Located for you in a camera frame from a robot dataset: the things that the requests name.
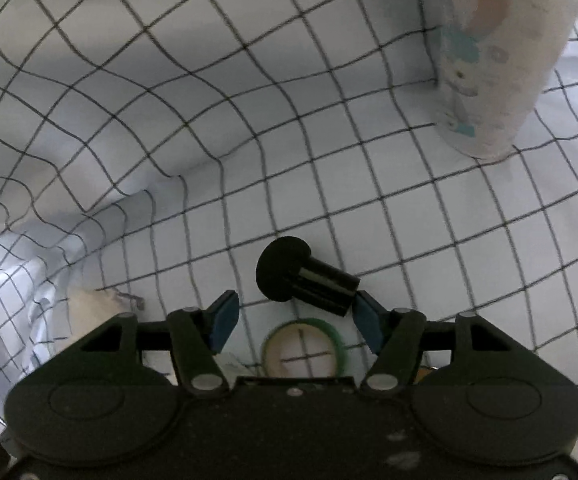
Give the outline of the purple lidded white bottle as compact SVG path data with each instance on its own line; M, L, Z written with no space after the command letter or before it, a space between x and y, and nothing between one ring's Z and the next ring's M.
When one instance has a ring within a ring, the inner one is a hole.
M505 157L578 18L578 0L444 0L438 132L462 154Z

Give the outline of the white fluffy plush toy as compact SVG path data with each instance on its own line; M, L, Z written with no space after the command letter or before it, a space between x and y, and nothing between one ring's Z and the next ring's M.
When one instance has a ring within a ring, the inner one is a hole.
M104 290L72 287L68 291L70 344L81 339L111 318L123 313L143 311L142 297L111 288Z

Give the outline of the white blue checkered cloth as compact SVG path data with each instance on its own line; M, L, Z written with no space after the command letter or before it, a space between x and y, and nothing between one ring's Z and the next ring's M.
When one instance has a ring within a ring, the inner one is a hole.
M73 287L146 320L237 290L228 352L315 310L254 281L296 235L382 304L484 316L578 385L578 21L509 157L436 133L443 0L0 0L0 430ZM574 448L578 459L578 441Z

